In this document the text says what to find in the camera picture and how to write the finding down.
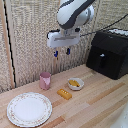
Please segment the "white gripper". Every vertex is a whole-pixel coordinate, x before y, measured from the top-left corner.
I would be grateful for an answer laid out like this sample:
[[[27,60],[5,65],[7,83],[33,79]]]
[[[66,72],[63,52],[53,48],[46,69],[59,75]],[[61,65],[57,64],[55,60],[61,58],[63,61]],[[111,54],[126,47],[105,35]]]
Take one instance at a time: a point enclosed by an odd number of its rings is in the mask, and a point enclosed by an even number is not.
[[[47,46],[50,48],[75,45],[80,40],[80,29],[51,30],[47,33]],[[66,54],[70,55],[71,48],[67,48]],[[58,57],[58,50],[54,51],[54,57]]]

